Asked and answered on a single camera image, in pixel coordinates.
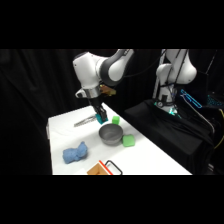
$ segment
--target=orange box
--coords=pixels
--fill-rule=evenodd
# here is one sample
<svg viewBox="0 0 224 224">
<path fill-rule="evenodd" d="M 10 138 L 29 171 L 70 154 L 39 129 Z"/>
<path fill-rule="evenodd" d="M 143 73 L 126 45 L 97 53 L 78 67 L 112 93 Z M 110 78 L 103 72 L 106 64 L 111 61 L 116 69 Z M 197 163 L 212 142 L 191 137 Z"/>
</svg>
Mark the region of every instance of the orange box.
<svg viewBox="0 0 224 224">
<path fill-rule="evenodd" d="M 87 171 L 87 175 L 90 175 L 90 176 L 111 176 L 113 174 L 102 163 L 102 161 L 99 161 L 93 168 L 91 168 L 89 171 Z"/>
</svg>

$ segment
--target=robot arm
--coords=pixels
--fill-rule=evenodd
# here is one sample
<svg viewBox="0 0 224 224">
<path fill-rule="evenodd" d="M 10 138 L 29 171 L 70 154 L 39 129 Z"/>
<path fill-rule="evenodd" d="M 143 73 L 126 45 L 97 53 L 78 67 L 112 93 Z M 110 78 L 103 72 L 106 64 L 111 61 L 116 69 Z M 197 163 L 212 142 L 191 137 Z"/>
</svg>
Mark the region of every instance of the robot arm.
<svg viewBox="0 0 224 224">
<path fill-rule="evenodd" d="M 134 54 L 134 49 L 119 49 L 112 57 L 105 58 L 85 52 L 76 56 L 73 61 L 76 75 L 82 85 L 76 97 L 88 98 L 90 105 L 100 115 L 102 123 L 107 120 L 107 113 L 102 107 L 100 82 L 108 86 L 119 84 L 126 75 Z"/>
</svg>

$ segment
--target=cable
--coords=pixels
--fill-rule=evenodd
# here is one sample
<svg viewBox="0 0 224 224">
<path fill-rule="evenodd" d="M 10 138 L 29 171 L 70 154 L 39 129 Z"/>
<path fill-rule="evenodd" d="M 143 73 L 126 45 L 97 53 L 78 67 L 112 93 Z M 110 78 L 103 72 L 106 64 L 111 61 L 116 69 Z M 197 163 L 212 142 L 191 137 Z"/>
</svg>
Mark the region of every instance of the cable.
<svg viewBox="0 0 224 224">
<path fill-rule="evenodd" d="M 137 74 L 134 74 L 134 75 L 128 75 L 128 76 L 125 76 L 125 78 L 131 78 L 131 77 L 134 77 L 134 76 L 137 76 L 137 75 L 141 75 L 141 74 L 144 74 L 146 71 L 148 71 L 157 61 L 159 61 L 159 59 L 167 52 L 167 49 L 162 53 L 162 55 L 156 59 L 156 61 L 154 61 L 148 68 L 146 68 L 144 71 L 142 72 L 139 72 Z"/>
<path fill-rule="evenodd" d="M 223 111 L 220 109 L 220 112 L 222 113 L 222 116 L 223 116 L 223 119 L 224 119 L 224 113 L 223 113 Z M 222 144 L 222 142 L 224 141 L 224 135 L 223 135 L 223 138 L 222 138 L 222 140 L 219 142 L 219 144 L 215 147 L 215 149 L 217 149 L 221 144 Z"/>
<path fill-rule="evenodd" d="M 199 117 L 201 117 L 203 120 L 205 120 L 205 121 L 211 126 L 211 128 L 212 128 L 212 133 L 213 133 L 213 135 L 214 135 L 214 134 L 215 134 L 215 129 L 214 129 L 213 125 L 212 125 L 212 124 L 211 124 L 211 123 L 210 123 L 204 116 L 202 116 L 197 110 L 195 110 L 194 107 L 192 107 L 190 103 L 187 102 L 187 100 L 186 100 L 185 97 L 184 97 L 185 95 L 181 95 L 181 97 L 183 97 L 185 103 L 187 103 L 187 104 L 192 108 L 192 110 L 194 110 L 194 112 L 197 113 L 197 114 L 199 115 Z"/>
</svg>

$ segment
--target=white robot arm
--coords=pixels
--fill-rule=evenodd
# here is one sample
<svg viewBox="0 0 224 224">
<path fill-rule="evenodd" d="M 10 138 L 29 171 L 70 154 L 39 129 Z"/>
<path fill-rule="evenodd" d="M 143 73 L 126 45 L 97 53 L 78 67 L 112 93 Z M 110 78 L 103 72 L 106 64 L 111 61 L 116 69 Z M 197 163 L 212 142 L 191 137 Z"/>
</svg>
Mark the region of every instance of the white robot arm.
<svg viewBox="0 0 224 224">
<path fill-rule="evenodd" d="M 157 69 L 160 80 L 160 91 L 157 107 L 166 112 L 177 113 L 175 102 L 175 84 L 189 84 L 196 75 L 197 70 L 191 64 L 189 49 L 168 49 L 166 53 L 170 64 L 163 64 Z"/>
<path fill-rule="evenodd" d="M 100 82 L 108 86 L 119 84 L 127 73 L 127 69 L 135 55 L 135 49 L 119 49 L 110 58 L 99 57 L 89 52 L 76 56 L 73 65 L 82 89 L 76 93 L 77 98 L 88 98 L 90 105 L 99 114 L 102 121 L 107 119 L 102 107 Z M 190 62 L 188 49 L 168 49 L 166 57 L 171 64 L 161 65 L 157 70 L 160 80 L 160 93 L 157 107 L 175 113 L 174 84 L 188 84 L 197 74 Z"/>
<path fill-rule="evenodd" d="M 76 97 L 88 98 L 95 112 L 101 116 L 102 122 L 107 120 L 107 114 L 102 107 L 100 82 L 108 86 L 119 84 L 126 75 L 134 54 L 134 49 L 119 49 L 112 57 L 105 58 L 85 52 L 76 56 L 73 61 L 76 75 L 82 85 Z"/>
</svg>

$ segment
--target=small green object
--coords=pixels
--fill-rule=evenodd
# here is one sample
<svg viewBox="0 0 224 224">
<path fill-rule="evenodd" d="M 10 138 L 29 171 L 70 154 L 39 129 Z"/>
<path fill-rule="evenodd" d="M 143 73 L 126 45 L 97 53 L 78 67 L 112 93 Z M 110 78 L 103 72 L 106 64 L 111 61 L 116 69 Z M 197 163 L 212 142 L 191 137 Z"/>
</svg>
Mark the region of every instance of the small green object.
<svg viewBox="0 0 224 224">
<path fill-rule="evenodd" d="M 119 125 L 119 123 L 120 123 L 120 117 L 118 117 L 118 116 L 114 116 L 114 117 L 113 117 L 113 120 L 112 120 L 112 123 L 113 123 L 113 124 L 117 124 L 117 125 Z"/>
<path fill-rule="evenodd" d="M 126 135 L 123 136 L 123 145 L 124 147 L 131 147 L 131 146 L 135 146 L 135 138 L 133 135 Z"/>
</svg>

